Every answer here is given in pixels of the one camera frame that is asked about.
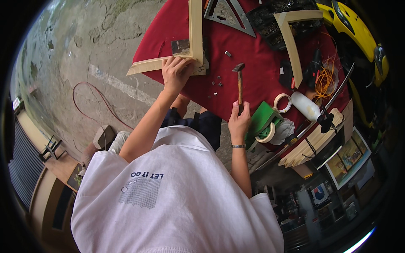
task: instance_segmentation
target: person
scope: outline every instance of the person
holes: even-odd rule
[[[71,219],[81,252],[284,251],[268,195],[252,197],[244,148],[250,104],[243,102],[240,116],[237,101],[232,105],[229,173],[215,155],[218,132],[207,130],[221,121],[204,109],[194,128],[182,119],[187,101],[179,93],[193,69],[191,58],[163,60],[164,89],[119,155],[93,156]]]

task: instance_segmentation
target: hand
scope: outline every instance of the hand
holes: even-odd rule
[[[162,61],[164,91],[177,96],[194,70],[194,60],[171,56]]]
[[[250,124],[250,104],[243,102],[243,112],[240,116],[238,101],[233,102],[232,114],[229,118],[228,128],[232,145],[245,144],[245,135]]]

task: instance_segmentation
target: wristwatch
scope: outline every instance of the wristwatch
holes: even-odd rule
[[[237,148],[246,148],[246,144],[243,145],[231,145],[233,149],[237,149]]]

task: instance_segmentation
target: red cable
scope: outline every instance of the red cable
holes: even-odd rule
[[[133,130],[132,127],[130,127],[130,126],[128,126],[127,124],[125,124],[124,122],[122,122],[122,120],[120,120],[120,119],[115,115],[115,113],[113,113],[113,111],[112,111],[111,108],[108,106],[108,103],[107,103],[107,101],[105,101],[104,96],[101,94],[101,92],[100,92],[94,85],[92,85],[92,84],[90,84],[90,83],[88,83],[88,82],[79,82],[79,83],[77,83],[77,84],[73,87],[73,91],[72,91],[73,103],[75,104],[76,108],[79,110],[79,112],[80,112],[81,114],[83,114],[83,115],[86,116],[87,118],[89,118],[89,119],[95,121],[97,124],[101,125],[100,123],[98,123],[97,120],[95,120],[95,119],[93,119],[93,118],[90,118],[89,116],[87,116],[86,114],[84,114],[84,113],[79,109],[79,107],[78,107],[77,104],[76,104],[76,101],[75,101],[75,88],[76,88],[76,86],[78,86],[79,84],[82,84],[82,83],[92,86],[92,87],[98,92],[98,94],[100,95],[100,97],[101,97],[102,100],[104,101],[105,105],[107,106],[107,108],[108,108],[108,110],[111,112],[111,114],[112,114],[119,122],[123,123],[126,127],[128,127],[128,128],[130,128],[130,129]]]

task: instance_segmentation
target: concrete floor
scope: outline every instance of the concrete floor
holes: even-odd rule
[[[96,86],[116,115],[135,127],[163,85],[143,74],[127,77],[134,53],[166,0],[54,0],[33,23],[15,64],[16,94],[34,123],[48,138],[62,139],[79,158],[99,125],[84,117],[72,100],[81,81]],[[77,87],[78,107],[100,124],[130,131],[108,111],[99,94]],[[200,106],[189,105],[186,117]],[[217,156],[230,169],[230,135],[222,123]],[[260,146],[248,155],[249,167],[261,165],[271,153]]]

